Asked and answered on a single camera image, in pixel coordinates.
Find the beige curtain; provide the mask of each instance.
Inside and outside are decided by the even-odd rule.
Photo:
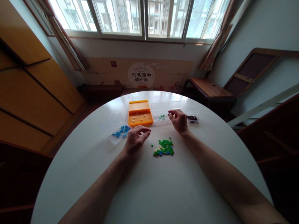
[[[235,15],[235,9],[236,9],[238,2],[239,2],[239,0],[230,0],[230,2],[228,3],[228,7],[224,14],[224,18],[223,18],[223,22],[220,27],[220,31],[219,31],[218,35],[216,36],[215,40],[213,41],[213,43],[211,44],[211,47],[209,48],[205,57],[201,61],[199,70],[204,70],[204,71],[212,70],[212,66],[214,64],[215,57],[216,57],[217,52],[222,44],[222,41],[223,41],[223,38],[227,31],[227,28],[229,27],[231,20],[233,19],[234,15]]]
[[[48,0],[35,0],[39,5],[40,9],[45,14],[55,37],[59,41],[62,49],[66,53],[68,59],[70,60],[72,66],[76,71],[86,71],[88,65],[83,59],[82,55],[79,53],[76,46],[72,43],[71,39],[67,33],[62,28],[62,25],[55,16],[55,13],[51,7]]]

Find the white wall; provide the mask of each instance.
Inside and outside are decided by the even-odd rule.
[[[214,63],[209,78],[224,86],[253,48],[299,50],[299,1],[257,0],[226,49]],[[277,62],[242,95],[236,116],[299,83],[299,59]]]
[[[58,49],[55,37],[50,42]],[[141,58],[194,61],[190,77],[204,77],[206,71],[199,71],[199,64],[209,49],[209,45],[146,43],[135,41],[98,40],[72,38],[83,57],[99,58]]]
[[[23,0],[10,0],[10,2],[13,4],[15,9],[19,12],[19,14],[22,16],[22,18],[25,20],[25,22],[28,24],[30,29],[34,32],[34,34],[37,36],[37,38],[40,40],[40,42],[44,45],[44,47],[47,49],[47,51],[50,53],[52,58],[58,63],[58,65],[61,67],[61,69],[64,71],[66,76],[69,78],[69,80],[73,83],[75,87],[78,85],[81,85],[84,82],[84,79],[82,78],[81,74],[79,72],[75,72],[73,67],[71,66],[69,60],[67,59],[65,53],[63,52],[60,45],[53,46],[51,42],[48,40],[46,34],[40,27],[40,25],[35,20],[34,16],[31,14]]]

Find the blue pieces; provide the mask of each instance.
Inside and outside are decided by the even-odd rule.
[[[120,131],[118,131],[118,132],[116,132],[116,133],[113,133],[112,135],[114,135],[114,136],[116,136],[116,137],[118,137],[118,138],[119,138],[120,136],[122,136],[122,137],[124,138],[125,136],[127,136],[129,130],[130,130],[130,128],[129,128],[128,126],[123,125],[123,126],[121,126],[121,130],[120,130]]]

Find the green pieces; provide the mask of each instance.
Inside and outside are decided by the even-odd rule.
[[[166,155],[173,155],[174,154],[173,148],[171,146],[171,145],[173,145],[172,141],[169,141],[169,140],[163,140],[163,141],[161,141],[159,139],[159,145],[160,145],[161,149],[160,150],[156,150],[154,152],[154,156],[156,156],[156,155],[160,155],[161,156],[163,154],[166,154]]]

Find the table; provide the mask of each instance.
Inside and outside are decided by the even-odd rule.
[[[104,172],[126,140],[113,145],[98,125],[121,112],[127,121],[129,101],[151,103],[185,100],[201,106],[199,124],[189,129],[240,170],[272,203],[263,176],[237,134],[214,112],[175,93],[144,91],[114,99],[83,120],[54,157],[36,199],[31,223],[58,223],[70,207]],[[119,187],[105,223],[242,223],[211,185],[174,130],[171,121],[153,123],[140,158]],[[158,139],[172,138],[174,156],[153,157]]]

